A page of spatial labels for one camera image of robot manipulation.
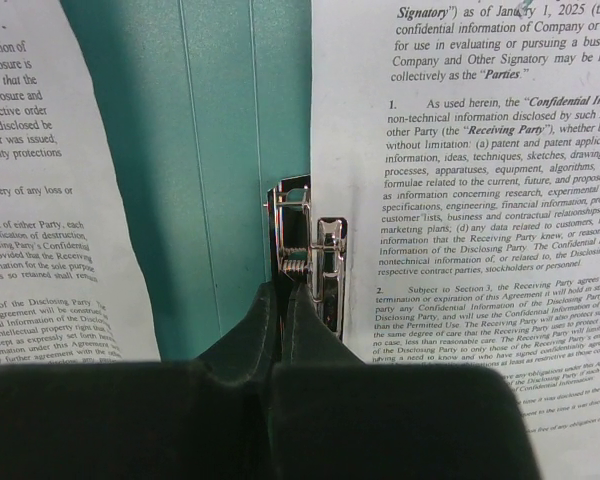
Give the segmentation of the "printed paper sheets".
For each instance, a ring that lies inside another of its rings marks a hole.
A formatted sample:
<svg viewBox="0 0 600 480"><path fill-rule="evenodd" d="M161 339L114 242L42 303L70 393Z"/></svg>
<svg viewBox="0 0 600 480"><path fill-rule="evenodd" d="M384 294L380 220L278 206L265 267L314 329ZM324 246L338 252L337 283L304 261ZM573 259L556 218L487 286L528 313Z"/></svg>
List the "printed paper sheets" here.
<svg viewBox="0 0 600 480"><path fill-rule="evenodd" d="M78 42L58 2L0 1L0 365L158 357Z"/></svg>

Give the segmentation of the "printed paper stack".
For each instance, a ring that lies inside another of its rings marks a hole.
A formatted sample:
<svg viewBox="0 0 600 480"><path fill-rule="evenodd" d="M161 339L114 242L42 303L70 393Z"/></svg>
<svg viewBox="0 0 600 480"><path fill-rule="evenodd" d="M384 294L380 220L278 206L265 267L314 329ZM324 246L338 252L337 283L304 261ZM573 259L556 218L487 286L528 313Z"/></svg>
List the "printed paper stack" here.
<svg viewBox="0 0 600 480"><path fill-rule="evenodd" d="M600 479L600 1L315 1L312 213L343 339L515 390L548 479Z"/></svg>

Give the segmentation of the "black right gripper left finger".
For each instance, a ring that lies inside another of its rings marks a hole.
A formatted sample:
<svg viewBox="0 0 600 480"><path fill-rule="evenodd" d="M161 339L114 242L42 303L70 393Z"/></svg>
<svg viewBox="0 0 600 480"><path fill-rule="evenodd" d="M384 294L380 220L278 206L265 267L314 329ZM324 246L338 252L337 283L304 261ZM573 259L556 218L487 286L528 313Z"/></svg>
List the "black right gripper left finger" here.
<svg viewBox="0 0 600 480"><path fill-rule="evenodd" d="M0 366L0 479L269 479L277 300L197 358Z"/></svg>

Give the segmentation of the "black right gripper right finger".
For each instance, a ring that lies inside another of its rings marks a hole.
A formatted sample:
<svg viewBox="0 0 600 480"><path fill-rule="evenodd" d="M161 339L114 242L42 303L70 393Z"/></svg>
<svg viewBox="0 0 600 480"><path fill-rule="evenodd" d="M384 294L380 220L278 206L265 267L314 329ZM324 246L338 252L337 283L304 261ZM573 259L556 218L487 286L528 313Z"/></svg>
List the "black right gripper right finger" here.
<svg viewBox="0 0 600 480"><path fill-rule="evenodd" d="M536 479L515 396L471 365L361 362L289 298L272 377L272 455L280 479Z"/></svg>

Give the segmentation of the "teal plastic file folder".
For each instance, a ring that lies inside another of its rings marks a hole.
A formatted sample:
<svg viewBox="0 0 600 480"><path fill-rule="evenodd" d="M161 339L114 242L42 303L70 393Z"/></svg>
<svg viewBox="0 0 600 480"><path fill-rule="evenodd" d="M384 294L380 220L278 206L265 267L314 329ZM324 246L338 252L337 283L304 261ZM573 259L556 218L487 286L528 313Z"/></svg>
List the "teal plastic file folder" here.
<svg viewBox="0 0 600 480"><path fill-rule="evenodd" d="M66 1L166 359L269 277L267 191L309 170L306 1Z"/></svg>

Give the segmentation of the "silver metal folder clip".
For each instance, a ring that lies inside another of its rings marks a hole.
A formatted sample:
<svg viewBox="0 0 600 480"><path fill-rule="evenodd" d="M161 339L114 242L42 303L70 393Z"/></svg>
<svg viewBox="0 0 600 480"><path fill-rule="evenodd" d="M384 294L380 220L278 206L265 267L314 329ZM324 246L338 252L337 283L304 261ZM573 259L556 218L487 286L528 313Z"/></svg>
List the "silver metal folder clip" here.
<svg viewBox="0 0 600 480"><path fill-rule="evenodd" d="M343 343L347 221L311 217L311 178L281 180L267 194L272 280L282 361L350 364Z"/></svg>

